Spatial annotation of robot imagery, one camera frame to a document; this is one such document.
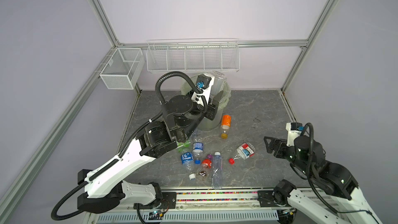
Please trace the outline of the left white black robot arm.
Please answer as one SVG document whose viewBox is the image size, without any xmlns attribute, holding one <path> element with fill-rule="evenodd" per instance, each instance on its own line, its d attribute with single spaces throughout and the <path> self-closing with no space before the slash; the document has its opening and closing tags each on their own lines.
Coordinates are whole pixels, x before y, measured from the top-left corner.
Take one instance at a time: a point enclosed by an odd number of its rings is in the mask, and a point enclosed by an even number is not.
<svg viewBox="0 0 398 224">
<path fill-rule="evenodd" d="M 166 100 L 161 86 L 173 77 L 182 78 L 191 90 Z M 164 198 L 159 184 L 133 184 L 125 178 L 188 141 L 203 119 L 214 119 L 222 98 L 221 92 L 211 97 L 215 81 L 216 75 L 212 72 L 199 74 L 196 80 L 180 71 L 161 76 L 155 84 L 160 112 L 134 131 L 121 150 L 104 165 L 95 170 L 81 170 L 78 185 L 55 205 L 51 218 L 61 221 L 83 212 L 101 214 L 122 202 L 137 208 L 160 205 Z"/>
</svg>

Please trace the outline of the clear square plastic container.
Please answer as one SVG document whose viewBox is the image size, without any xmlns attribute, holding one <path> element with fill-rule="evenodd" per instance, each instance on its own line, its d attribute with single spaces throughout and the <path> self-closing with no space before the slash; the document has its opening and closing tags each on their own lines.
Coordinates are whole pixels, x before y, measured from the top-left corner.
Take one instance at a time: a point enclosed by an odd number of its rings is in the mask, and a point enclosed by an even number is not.
<svg viewBox="0 0 398 224">
<path fill-rule="evenodd" d="M 211 87 L 210 95 L 215 97 L 220 91 L 222 91 L 223 85 L 227 80 L 225 74 L 219 71 L 212 71 L 210 72 L 211 76 L 214 76 L 214 84 Z"/>
</svg>

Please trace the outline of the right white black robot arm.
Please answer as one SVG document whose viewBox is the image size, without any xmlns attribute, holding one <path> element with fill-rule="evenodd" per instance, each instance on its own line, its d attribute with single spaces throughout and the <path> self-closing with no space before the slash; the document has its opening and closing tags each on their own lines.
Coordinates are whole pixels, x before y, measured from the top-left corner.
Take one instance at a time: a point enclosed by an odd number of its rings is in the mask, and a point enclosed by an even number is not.
<svg viewBox="0 0 398 224">
<path fill-rule="evenodd" d="M 286 140 L 264 137 L 266 151 L 287 160 L 321 203 L 309 199 L 293 183 L 283 179 L 272 193 L 258 192 L 261 206 L 291 207 L 318 224 L 380 224 L 352 173 L 326 159 L 323 146 L 314 139 L 313 125 L 290 122 L 286 129 Z"/>
</svg>

